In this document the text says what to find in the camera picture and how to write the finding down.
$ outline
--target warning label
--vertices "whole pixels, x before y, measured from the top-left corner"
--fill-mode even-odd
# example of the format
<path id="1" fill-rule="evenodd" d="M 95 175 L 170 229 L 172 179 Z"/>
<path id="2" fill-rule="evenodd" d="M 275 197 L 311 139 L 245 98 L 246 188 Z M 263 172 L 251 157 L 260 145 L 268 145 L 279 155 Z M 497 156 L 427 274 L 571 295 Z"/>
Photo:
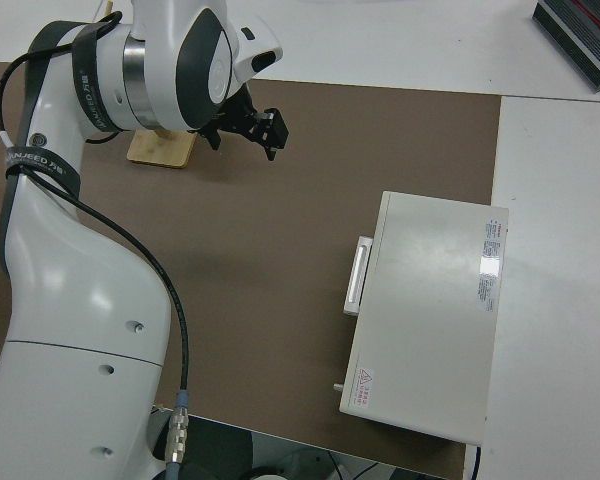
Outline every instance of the warning label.
<path id="1" fill-rule="evenodd" d="M 358 368 L 356 380 L 353 386 L 353 405 L 359 408 L 367 408 L 371 401 L 371 389 L 375 373 L 368 368 Z"/>
<path id="2" fill-rule="evenodd" d="M 478 307 L 492 312 L 498 299 L 498 277 L 502 261 L 502 240 L 504 226 L 497 220 L 485 224 L 482 258 L 480 259 L 480 278 L 478 280 Z"/>

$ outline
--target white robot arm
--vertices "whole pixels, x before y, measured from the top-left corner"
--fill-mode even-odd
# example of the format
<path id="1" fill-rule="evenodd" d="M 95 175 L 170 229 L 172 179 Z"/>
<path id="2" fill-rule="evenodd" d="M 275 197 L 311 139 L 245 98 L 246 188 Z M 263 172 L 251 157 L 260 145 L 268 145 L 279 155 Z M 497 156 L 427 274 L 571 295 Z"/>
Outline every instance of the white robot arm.
<path id="1" fill-rule="evenodd" d="M 245 84 L 282 55 L 261 20 L 228 18 L 221 0 L 133 6 L 133 25 L 113 14 L 45 27 L 31 50 L 47 53 L 28 57 L 14 142 L 0 124 L 9 172 L 0 247 L 13 293 L 0 358 L 0 480 L 153 480 L 165 469 L 176 478 L 182 457 L 183 392 L 166 465 L 145 440 L 172 288 L 83 226 L 66 201 L 79 194 L 85 139 L 195 130 L 217 148 L 220 129 L 273 159 L 287 138 L 280 113 L 256 112 Z"/>

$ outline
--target white box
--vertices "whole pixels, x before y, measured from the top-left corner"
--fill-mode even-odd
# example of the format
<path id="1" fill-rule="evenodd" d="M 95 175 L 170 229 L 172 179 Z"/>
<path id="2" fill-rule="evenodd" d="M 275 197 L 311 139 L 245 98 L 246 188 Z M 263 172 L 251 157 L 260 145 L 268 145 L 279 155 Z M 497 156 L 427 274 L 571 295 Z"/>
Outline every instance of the white box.
<path id="1" fill-rule="evenodd" d="M 507 221 L 384 192 L 342 412 L 481 445 Z"/>

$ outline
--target brown mat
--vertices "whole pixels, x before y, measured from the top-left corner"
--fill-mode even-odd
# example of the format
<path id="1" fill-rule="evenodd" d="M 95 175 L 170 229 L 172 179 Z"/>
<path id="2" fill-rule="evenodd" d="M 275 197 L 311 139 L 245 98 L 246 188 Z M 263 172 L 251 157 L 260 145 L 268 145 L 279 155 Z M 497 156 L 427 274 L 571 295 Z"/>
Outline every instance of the brown mat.
<path id="1" fill-rule="evenodd" d="M 219 152 L 200 139 L 183 171 L 128 162 L 129 133 L 85 149 L 82 199 L 135 232 L 180 290 L 193 412 L 460 479 L 464 445 L 339 413 L 332 384 L 355 328 L 342 314 L 355 245 L 373 235 L 382 191 L 489 203 L 499 97 L 269 81 L 252 92 L 289 126 L 273 163 L 229 135 Z M 0 203 L 2 158 L 0 144 Z M 0 348 L 9 311 L 0 271 Z M 168 406 L 175 327 L 166 362 Z"/>

